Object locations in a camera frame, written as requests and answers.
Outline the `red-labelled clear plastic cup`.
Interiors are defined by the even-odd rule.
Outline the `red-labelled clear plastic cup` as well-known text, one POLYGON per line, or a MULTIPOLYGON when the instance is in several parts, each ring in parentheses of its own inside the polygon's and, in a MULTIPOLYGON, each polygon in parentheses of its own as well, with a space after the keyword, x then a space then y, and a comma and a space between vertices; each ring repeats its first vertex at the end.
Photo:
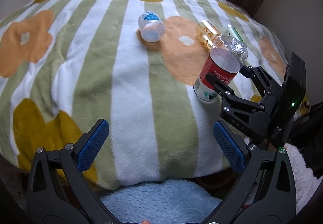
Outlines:
POLYGON ((211 73, 228 85, 245 64, 247 57, 246 43, 228 34, 218 36, 194 83, 193 89, 197 97, 203 101, 212 102, 218 94, 206 80, 206 75, 211 73))

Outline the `green-labelled clear plastic cup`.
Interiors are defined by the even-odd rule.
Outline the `green-labelled clear plastic cup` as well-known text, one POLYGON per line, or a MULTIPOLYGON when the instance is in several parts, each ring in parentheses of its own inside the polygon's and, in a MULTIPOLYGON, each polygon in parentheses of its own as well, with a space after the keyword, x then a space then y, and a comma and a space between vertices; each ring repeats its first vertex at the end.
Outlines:
POLYGON ((227 25, 227 29, 225 31, 225 35, 232 36, 236 40, 238 40, 240 42, 244 42, 244 40, 242 39, 242 37, 239 34, 239 32, 237 31, 237 29, 234 26, 230 25, 230 24, 227 25))

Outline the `amber transparent plastic cup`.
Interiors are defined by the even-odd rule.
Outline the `amber transparent plastic cup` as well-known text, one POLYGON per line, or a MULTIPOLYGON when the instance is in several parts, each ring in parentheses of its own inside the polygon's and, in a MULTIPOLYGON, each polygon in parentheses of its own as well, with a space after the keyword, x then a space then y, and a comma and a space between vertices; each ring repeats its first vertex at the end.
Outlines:
POLYGON ((220 31, 207 20, 202 20, 198 23, 195 32, 202 45, 208 50, 213 47, 215 39, 221 34, 220 31))

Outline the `white fluffy sleeve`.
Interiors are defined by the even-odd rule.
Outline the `white fluffy sleeve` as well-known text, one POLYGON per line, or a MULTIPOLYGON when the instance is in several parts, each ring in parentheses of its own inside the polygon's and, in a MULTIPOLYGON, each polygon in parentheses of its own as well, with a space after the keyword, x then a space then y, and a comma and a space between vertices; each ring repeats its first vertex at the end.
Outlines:
POLYGON ((316 191, 320 179, 313 175, 313 170, 308 168, 305 160, 298 148, 294 145, 286 143, 285 150, 290 159, 295 187, 296 187, 296 214, 309 202, 316 191))

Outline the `light blue fluffy garment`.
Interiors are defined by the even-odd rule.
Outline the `light blue fluffy garment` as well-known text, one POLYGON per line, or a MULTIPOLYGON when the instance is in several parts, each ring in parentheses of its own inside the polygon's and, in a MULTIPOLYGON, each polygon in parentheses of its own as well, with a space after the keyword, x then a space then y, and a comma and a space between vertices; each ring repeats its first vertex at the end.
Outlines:
POLYGON ((175 179, 101 192, 99 199, 123 223, 200 223, 221 203, 196 183, 175 179))

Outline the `striped floral fleece blanket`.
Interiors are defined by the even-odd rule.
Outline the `striped floral fleece blanket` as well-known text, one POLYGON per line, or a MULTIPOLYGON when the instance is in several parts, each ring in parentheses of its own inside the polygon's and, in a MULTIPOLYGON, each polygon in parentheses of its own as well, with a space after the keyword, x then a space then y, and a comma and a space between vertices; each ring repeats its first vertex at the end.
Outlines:
POLYGON ((193 84, 208 56, 195 28, 233 25, 247 63, 281 83, 277 36, 225 0, 34 0, 1 20, 1 155, 28 172, 38 147, 62 149, 97 122, 109 137, 85 172, 94 186, 209 175, 228 167, 212 136, 221 101, 193 84), (164 37, 144 41, 155 12, 164 37))

